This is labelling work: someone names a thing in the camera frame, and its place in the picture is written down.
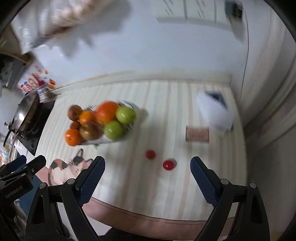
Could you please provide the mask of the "dark brownish orange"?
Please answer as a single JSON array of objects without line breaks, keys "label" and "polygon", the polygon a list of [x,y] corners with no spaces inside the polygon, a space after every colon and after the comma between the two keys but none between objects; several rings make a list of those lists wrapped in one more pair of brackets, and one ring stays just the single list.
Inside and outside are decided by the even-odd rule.
[{"label": "dark brownish orange", "polygon": [[81,124],[79,123],[79,121],[73,121],[70,125],[70,129],[76,129],[76,130],[79,130]]}]

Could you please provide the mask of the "red yellow apple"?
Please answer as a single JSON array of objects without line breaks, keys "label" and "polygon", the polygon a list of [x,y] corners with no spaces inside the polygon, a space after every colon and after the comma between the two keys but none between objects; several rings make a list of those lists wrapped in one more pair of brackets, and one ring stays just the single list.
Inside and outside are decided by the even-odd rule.
[{"label": "red yellow apple", "polygon": [[69,120],[71,121],[76,121],[79,119],[79,115],[82,112],[82,108],[79,105],[71,105],[68,109],[68,113],[67,116],[69,118]]}]

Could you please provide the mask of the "black induction stove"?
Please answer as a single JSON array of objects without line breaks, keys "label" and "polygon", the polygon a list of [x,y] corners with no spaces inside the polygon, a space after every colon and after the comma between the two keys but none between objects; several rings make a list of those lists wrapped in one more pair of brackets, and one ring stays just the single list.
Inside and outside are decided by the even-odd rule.
[{"label": "black induction stove", "polygon": [[34,156],[37,146],[41,138],[41,134],[49,115],[54,107],[55,101],[39,103],[36,112],[34,113],[29,126],[24,131],[21,131],[17,139],[22,145]]}]

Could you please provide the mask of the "steel wok with lid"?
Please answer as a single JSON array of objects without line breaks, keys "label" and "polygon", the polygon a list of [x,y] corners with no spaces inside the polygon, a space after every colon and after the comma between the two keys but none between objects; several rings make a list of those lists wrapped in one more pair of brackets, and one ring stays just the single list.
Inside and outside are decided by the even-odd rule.
[{"label": "steel wok with lid", "polygon": [[39,95],[36,92],[26,94],[22,101],[18,104],[13,121],[9,127],[9,131],[3,142],[3,147],[6,146],[6,142],[11,134],[14,133],[14,137],[23,130],[25,130],[30,124],[38,105],[40,103]]}]

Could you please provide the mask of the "orange on cat mat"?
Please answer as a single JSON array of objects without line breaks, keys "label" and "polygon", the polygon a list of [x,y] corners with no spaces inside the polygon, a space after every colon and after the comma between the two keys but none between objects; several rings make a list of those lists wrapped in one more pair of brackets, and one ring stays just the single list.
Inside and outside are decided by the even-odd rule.
[{"label": "orange on cat mat", "polygon": [[69,146],[77,146],[81,142],[80,132],[77,129],[70,128],[65,133],[65,141]]}]

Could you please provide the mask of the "small orange on plate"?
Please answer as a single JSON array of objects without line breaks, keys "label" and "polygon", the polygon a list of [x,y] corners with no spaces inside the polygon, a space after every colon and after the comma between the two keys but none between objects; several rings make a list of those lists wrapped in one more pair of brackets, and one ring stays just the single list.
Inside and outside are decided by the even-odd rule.
[{"label": "small orange on plate", "polygon": [[96,120],[95,113],[90,110],[84,110],[79,115],[78,120],[81,125],[84,125],[84,124],[87,124],[90,122],[94,122]]}]

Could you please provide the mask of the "red cherry tomato right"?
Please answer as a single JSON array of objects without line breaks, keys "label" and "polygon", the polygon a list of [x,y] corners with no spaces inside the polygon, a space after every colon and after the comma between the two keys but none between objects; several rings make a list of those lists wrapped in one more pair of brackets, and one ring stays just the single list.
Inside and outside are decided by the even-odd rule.
[{"label": "red cherry tomato right", "polygon": [[167,171],[173,170],[175,168],[175,161],[172,159],[163,161],[163,168]]}]

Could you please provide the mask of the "red cherry tomato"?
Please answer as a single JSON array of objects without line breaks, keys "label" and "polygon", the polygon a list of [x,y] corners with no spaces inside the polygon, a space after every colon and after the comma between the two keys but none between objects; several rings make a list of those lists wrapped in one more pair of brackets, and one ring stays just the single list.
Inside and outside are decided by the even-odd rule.
[{"label": "red cherry tomato", "polygon": [[145,152],[145,157],[149,160],[153,160],[156,157],[156,152],[154,150],[149,149]]},{"label": "red cherry tomato", "polygon": [[173,170],[175,168],[175,161],[172,159],[163,161],[163,168],[167,171]]}]

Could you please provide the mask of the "large red-orange orange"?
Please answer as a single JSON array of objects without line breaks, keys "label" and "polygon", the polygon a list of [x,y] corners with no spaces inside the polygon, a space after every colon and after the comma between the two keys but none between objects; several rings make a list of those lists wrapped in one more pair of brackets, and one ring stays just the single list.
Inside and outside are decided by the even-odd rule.
[{"label": "large red-orange orange", "polygon": [[100,104],[95,110],[96,121],[105,126],[109,122],[116,119],[116,111],[120,105],[114,101],[105,101]]}]

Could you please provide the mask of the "green apple near plate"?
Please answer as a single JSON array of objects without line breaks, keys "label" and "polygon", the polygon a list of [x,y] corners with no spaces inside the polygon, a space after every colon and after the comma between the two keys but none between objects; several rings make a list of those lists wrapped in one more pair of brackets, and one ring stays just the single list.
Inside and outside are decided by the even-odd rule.
[{"label": "green apple near plate", "polygon": [[125,128],[119,121],[113,120],[104,127],[103,133],[107,138],[117,140],[125,134]]}]

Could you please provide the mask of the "brown label patch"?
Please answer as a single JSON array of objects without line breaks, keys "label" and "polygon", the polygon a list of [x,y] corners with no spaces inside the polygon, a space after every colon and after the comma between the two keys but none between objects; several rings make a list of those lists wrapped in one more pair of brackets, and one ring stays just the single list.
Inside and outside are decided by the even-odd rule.
[{"label": "brown label patch", "polygon": [[186,126],[185,140],[187,142],[209,142],[209,128]]}]

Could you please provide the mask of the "floral oval plate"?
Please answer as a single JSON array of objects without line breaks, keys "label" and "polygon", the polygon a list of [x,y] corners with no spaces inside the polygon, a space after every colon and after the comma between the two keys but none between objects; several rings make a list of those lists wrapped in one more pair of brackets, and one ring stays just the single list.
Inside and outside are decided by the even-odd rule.
[{"label": "floral oval plate", "polygon": [[100,127],[102,135],[96,140],[89,140],[83,142],[81,145],[101,145],[110,142],[122,141],[132,131],[133,127],[137,123],[137,114],[139,108],[132,102],[125,100],[117,100],[116,103],[119,105],[119,109],[132,109],[135,117],[133,121],[120,121],[117,117],[108,123],[106,126]]}]

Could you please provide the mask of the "green apple far right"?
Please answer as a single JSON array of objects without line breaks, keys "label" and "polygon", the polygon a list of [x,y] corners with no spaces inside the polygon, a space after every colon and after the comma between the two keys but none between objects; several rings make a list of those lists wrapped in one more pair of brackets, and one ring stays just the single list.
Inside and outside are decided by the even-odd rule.
[{"label": "green apple far right", "polygon": [[125,125],[131,125],[135,121],[137,114],[133,108],[129,108],[127,106],[120,106],[117,109],[115,116],[120,123]]}]

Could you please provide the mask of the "red cherry tomato left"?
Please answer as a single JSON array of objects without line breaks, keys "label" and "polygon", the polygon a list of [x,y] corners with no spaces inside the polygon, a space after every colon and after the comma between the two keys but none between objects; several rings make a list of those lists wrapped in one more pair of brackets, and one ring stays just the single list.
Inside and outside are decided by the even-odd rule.
[{"label": "red cherry tomato left", "polygon": [[153,160],[156,157],[156,152],[154,150],[149,149],[145,152],[145,157],[149,160]]}]

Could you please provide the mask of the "striped cat table mat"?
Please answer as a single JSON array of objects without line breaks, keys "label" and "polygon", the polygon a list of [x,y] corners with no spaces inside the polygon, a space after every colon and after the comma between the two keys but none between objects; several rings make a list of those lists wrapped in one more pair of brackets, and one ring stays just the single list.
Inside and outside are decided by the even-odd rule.
[{"label": "striped cat table mat", "polygon": [[[233,131],[209,132],[209,142],[187,142],[186,126],[205,127],[196,97],[199,92],[221,92],[234,116]],[[50,165],[55,159],[70,161],[79,147],[65,142],[70,126],[67,111],[106,100],[125,100],[139,108],[137,123],[126,139],[99,147],[83,146],[84,158],[102,156],[105,172],[85,213],[105,225],[147,237],[193,240],[209,217],[207,204],[190,171],[198,156],[221,178],[246,184],[247,163],[241,121],[231,90],[225,86],[184,81],[135,81],[79,88],[61,94],[41,135],[37,155]],[[145,157],[147,150],[156,157]],[[172,159],[167,171],[163,161]]]}]

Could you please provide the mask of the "plastic bag of eggs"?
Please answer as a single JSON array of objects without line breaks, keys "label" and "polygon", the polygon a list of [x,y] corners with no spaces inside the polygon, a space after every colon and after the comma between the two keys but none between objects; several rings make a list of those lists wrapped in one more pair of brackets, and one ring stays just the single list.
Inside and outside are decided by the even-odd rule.
[{"label": "plastic bag of eggs", "polygon": [[111,1],[30,1],[13,19],[22,54],[99,15]]}]

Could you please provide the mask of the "grey plug adapter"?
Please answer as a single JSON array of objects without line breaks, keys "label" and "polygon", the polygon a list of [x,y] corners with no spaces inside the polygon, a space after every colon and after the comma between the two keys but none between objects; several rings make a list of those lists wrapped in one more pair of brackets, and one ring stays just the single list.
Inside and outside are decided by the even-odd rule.
[{"label": "grey plug adapter", "polygon": [[225,1],[224,11],[230,23],[241,22],[243,18],[243,5],[240,1]]}]

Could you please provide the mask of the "colourful wall sticker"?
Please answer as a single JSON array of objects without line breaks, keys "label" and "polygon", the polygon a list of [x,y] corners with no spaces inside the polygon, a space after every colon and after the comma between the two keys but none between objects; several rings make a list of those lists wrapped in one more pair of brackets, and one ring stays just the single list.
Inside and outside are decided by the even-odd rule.
[{"label": "colourful wall sticker", "polygon": [[57,87],[55,80],[49,76],[48,70],[37,63],[25,71],[16,86],[23,94],[36,92],[38,95],[50,92]]}]

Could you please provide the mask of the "white wall socket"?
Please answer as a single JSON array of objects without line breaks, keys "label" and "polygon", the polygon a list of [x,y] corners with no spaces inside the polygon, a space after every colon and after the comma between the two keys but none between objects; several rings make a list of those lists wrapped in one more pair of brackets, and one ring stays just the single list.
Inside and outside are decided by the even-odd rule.
[{"label": "white wall socket", "polygon": [[191,21],[229,25],[225,1],[150,1],[159,21]]}]

